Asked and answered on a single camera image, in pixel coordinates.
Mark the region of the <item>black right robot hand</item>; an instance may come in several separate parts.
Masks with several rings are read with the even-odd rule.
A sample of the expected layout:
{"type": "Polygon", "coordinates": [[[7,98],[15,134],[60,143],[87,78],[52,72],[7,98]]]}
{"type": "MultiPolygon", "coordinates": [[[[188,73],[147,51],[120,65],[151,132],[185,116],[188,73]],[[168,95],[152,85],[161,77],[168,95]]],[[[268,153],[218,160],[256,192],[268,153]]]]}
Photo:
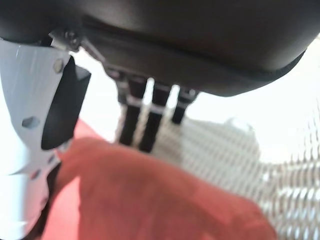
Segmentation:
{"type": "Polygon", "coordinates": [[[43,230],[59,160],[91,73],[229,97],[281,78],[320,32],[317,0],[3,0],[0,3],[0,237],[43,230]]]}

